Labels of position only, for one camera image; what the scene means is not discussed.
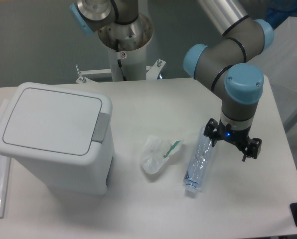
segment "metal bolt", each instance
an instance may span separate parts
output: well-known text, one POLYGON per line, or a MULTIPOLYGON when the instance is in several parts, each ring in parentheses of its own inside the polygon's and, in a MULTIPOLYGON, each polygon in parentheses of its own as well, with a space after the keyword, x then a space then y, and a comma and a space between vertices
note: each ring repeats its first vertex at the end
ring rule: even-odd
POLYGON ((78 66, 78 65, 75 65, 75 67, 77 68, 77 73, 78 73, 78 75, 81 75, 81 72, 80 72, 79 66, 78 66))
POLYGON ((78 73, 78 76, 80 76, 80 80, 82 80, 83 83, 86 83, 87 80, 84 78, 84 75, 81 74, 81 71, 79 69, 79 66, 78 65, 75 65, 75 68, 77 68, 77 73, 78 73))
POLYGON ((160 74, 158 75, 158 77, 157 77, 157 79, 159 79, 159 80, 162 80, 163 78, 164 78, 163 73, 160 73, 160 74))
POLYGON ((84 75, 81 75, 81 77, 82 77, 82 82, 83 82, 83 83, 86 83, 87 80, 84 78, 84 75))
POLYGON ((157 60, 157 66, 160 67, 161 64, 162 64, 162 60, 161 60, 161 59, 158 59, 158 60, 157 60))

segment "gray wall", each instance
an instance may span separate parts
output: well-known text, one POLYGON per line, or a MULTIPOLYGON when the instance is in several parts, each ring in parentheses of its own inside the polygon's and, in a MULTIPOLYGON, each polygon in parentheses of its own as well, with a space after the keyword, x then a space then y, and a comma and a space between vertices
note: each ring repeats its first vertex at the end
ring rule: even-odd
MULTIPOLYGON (((106 50, 96 34, 85 36, 69 5, 73 0, 0 2, 0 87, 23 82, 74 83, 80 70, 109 68, 106 50)), ((268 1, 242 0, 252 18, 265 18, 268 1)), ((182 67, 188 49, 221 40, 196 0, 139 0, 140 12, 154 25, 148 65, 167 62, 166 78, 187 77, 182 67)))

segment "crumpled plastic wrapper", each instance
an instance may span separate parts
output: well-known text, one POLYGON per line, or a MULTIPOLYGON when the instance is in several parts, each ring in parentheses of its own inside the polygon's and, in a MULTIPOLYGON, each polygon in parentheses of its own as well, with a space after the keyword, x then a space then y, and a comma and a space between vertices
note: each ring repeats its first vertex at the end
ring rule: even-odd
POLYGON ((140 156, 141 166, 144 171, 148 174, 157 173, 170 156, 179 151, 182 142, 183 140, 178 140, 172 144, 168 139, 150 135, 140 156))

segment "robotic arm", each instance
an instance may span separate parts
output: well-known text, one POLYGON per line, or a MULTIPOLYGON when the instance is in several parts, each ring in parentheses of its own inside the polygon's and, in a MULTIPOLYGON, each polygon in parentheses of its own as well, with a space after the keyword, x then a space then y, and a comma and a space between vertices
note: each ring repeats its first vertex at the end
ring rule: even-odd
POLYGON ((193 46, 185 56, 184 69, 222 100, 219 123, 210 119, 204 135, 235 145, 246 157, 257 158, 262 141, 248 134, 263 92, 264 75, 247 61, 259 55, 274 39, 272 27, 253 21, 236 0, 199 0, 223 36, 210 48, 193 46))
MULTIPOLYGON (((249 138, 249 131, 263 92, 264 75, 246 62, 271 45, 274 31, 261 19, 253 21, 237 0, 198 2, 223 36, 214 47, 193 46, 184 59, 187 73, 222 100, 219 123, 210 119, 204 135, 213 146, 218 140, 235 145, 243 152, 243 161, 257 158, 262 141, 249 138)), ((70 8, 86 34, 98 31, 100 40, 116 52, 134 52, 151 39, 152 26, 139 14, 138 0, 78 0, 70 8)), ((117 65, 125 80, 119 59, 117 65)), ((137 67, 129 75, 139 70, 138 64, 132 65, 137 67)), ((139 71, 145 73, 146 64, 143 66, 139 71)))

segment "light blue joint cap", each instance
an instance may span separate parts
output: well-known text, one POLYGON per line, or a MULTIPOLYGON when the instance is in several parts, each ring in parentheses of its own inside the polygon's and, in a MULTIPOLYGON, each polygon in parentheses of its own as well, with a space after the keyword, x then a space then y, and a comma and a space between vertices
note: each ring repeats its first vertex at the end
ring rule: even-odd
POLYGON ((241 63, 227 71, 224 84, 233 100, 251 105, 258 102, 263 94, 264 74, 256 66, 241 63))
POLYGON ((82 18, 82 16, 80 15, 78 9, 75 7, 74 4, 72 4, 70 6, 70 10, 71 13, 75 19, 75 21, 77 22, 77 24, 79 25, 79 27, 82 29, 82 31, 86 34, 86 35, 91 35, 93 34, 93 31, 91 30, 91 28, 88 26, 88 24, 84 21, 84 19, 82 18))
POLYGON ((274 30, 272 28, 272 26, 270 26, 270 24, 262 19, 256 19, 256 22, 258 22, 260 24, 260 26, 262 26, 262 29, 264 31, 264 36, 265 36, 265 43, 264 43, 264 49, 266 50, 274 41, 274 30))
POLYGON ((195 79, 195 69, 198 59, 207 46, 204 44, 197 44, 189 49, 184 57, 184 70, 195 79))

